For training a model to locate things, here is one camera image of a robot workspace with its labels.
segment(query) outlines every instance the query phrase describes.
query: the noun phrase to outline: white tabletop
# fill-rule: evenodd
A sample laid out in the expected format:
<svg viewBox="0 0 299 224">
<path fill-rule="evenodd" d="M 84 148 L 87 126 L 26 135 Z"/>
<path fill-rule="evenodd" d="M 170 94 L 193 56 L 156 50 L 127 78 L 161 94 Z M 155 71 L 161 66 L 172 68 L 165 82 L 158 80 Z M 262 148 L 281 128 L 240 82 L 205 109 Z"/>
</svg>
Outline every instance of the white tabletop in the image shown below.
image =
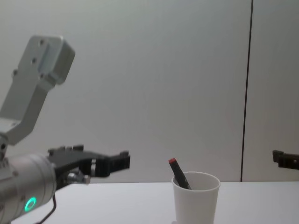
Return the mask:
<svg viewBox="0 0 299 224">
<path fill-rule="evenodd" d="M 175 224 L 171 183 L 72 185 L 45 224 Z M 52 202 L 13 224 L 40 221 Z M 297 224 L 299 182 L 221 183 L 215 224 Z"/>
</svg>

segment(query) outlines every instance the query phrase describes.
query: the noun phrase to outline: black marker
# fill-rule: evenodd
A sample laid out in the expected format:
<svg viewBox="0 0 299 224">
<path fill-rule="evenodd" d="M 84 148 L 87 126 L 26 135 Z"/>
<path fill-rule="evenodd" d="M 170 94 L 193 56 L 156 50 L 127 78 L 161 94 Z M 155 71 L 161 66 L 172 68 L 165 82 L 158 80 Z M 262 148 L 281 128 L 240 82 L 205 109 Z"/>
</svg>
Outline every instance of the black marker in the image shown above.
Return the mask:
<svg viewBox="0 0 299 224">
<path fill-rule="evenodd" d="M 171 166 L 171 169 L 174 173 L 174 178 L 177 180 L 180 187 L 191 190 L 191 187 L 181 170 L 181 168 L 178 165 L 178 162 L 175 158 L 172 158 L 171 160 L 168 160 L 169 165 Z"/>
</svg>

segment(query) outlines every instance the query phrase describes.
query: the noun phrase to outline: green led ring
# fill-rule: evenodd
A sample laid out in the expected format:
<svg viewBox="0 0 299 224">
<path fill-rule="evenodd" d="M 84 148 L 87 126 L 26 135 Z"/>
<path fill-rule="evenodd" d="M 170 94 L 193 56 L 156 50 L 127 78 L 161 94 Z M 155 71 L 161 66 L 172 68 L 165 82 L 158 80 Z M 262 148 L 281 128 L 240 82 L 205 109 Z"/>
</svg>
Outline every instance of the green led ring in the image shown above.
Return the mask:
<svg viewBox="0 0 299 224">
<path fill-rule="evenodd" d="M 36 197 L 30 198 L 25 205 L 25 212 L 30 211 L 36 205 Z"/>
</svg>

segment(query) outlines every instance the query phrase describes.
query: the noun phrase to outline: black vertical line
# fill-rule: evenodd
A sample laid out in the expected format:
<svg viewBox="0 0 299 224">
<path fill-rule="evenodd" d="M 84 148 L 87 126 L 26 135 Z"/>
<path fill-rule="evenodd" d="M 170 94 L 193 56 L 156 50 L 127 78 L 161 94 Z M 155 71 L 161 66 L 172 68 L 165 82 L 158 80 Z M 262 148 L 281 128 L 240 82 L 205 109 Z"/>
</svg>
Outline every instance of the black vertical line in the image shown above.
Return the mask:
<svg viewBox="0 0 299 224">
<path fill-rule="evenodd" d="M 244 160 L 244 140 L 245 140 L 245 124 L 246 124 L 246 107 L 247 107 L 247 91 L 248 91 L 248 74 L 250 63 L 250 47 L 251 47 L 251 31 L 252 31 L 252 14 L 253 14 L 253 0 L 251 0 L 250 12 L 250 28 L 249 28 L 249 43 L 248 43 L 248 57 L 247 57 L 247 74 L 246 74 L 246 88 L 245 88 L 245 104 L 244 104 L 244 120 L 243 120 L 243 139 L 242 139 L 242 158 L 241 158 L 241 182 L 243 181 L 243 160 Z"/>
</svg>

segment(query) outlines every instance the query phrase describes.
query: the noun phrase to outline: white paper cup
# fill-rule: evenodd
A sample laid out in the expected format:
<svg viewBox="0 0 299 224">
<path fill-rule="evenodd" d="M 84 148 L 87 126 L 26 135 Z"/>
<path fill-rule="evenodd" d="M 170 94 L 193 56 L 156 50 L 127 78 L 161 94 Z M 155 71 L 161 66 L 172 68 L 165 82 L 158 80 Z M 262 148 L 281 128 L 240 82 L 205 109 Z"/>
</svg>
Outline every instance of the white paper cup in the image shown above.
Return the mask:
<svg viewBox="0 0 299 224">
<path fill-rule="evenodd" d="M 201 172 L 184 172 L 192 190 L 172 179 L 178 224 L 213 224 L 220 181 Z"/>
</svg>

